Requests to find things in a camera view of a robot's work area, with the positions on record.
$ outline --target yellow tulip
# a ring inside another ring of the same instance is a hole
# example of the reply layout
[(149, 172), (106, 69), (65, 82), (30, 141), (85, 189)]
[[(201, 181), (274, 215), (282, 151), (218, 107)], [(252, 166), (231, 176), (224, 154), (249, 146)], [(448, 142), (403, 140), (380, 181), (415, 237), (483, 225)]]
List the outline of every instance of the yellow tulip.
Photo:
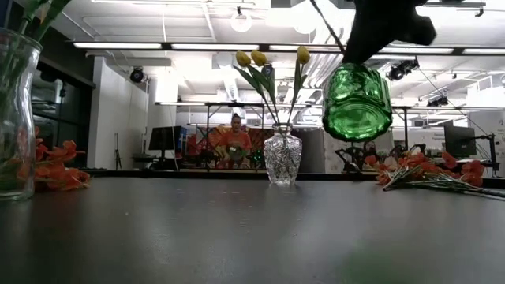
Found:
[(267, 57), (261, 51), (255, 50), (251, 52), (251, 57), (258, 66), (263, 66), (267, 63)]
[(247, 54), (244, 51), (237, 51), (235, 58), (237, 59), (237, 63), (241, 67), (246, 67), (246, 66), (251, 65), (251, 58), (249, 58), (249, 56), (247, 56)]
[(299, 47), (297, 50), (298, 61), (304, 65), (310, 60), (310, 53), (305, 47)]

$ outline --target desk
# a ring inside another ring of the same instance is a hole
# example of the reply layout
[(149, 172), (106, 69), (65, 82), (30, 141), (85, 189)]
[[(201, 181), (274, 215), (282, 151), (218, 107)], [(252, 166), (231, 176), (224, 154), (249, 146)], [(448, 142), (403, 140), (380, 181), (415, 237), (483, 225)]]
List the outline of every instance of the desk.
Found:
[(0, 204), (2, 283), (501, 283), (505, 203), (372, 182), (98, 177)]

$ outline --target crystal vase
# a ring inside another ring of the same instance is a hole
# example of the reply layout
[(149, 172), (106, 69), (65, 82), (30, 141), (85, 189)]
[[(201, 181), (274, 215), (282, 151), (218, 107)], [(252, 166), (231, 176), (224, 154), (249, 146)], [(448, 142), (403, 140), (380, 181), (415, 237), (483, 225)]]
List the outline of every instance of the crystal vase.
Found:
[(42, 47), (0, 29), (0, 200), (32, 196), (36, 162), (30, 88)]
[(265, 140), (264, 154), (270, 182), (280, 186), (294, 183), (301, 160), (301, 139), (291, 136), (291, 125), (275, 124), (274, 136)]
[(324, 130), (335, 139), (373, 140), (393, 122), (386, 80), (363, 65), (338, 67), (328, 81), (325, 97)]

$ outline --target tripod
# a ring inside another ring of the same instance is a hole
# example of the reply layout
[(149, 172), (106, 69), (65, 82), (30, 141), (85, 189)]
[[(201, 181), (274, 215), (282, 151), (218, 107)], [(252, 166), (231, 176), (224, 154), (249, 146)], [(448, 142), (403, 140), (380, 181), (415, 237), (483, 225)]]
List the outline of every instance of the tripod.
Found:
[(114, 155), (116, 159), (116, 170), (119, 168), (122, 170), (123, 166), (121, 165), (121, 157), (119, 156), (119, 133), (114, 133), (114, 138), (116, 139), (116, 150), (114, 150)]

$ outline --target orange shirt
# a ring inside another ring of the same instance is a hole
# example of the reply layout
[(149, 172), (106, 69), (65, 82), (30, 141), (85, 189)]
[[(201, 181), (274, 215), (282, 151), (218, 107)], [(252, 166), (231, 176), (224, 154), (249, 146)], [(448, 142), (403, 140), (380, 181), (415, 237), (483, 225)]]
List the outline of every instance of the orange shirt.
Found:
[(243, 150), (250, 150), (253, 147), (249, 135), (242, 131), (239, 133), (234, 133), (233, 131), (224, 133), (219, 144), (227, 148), (238, 146)]

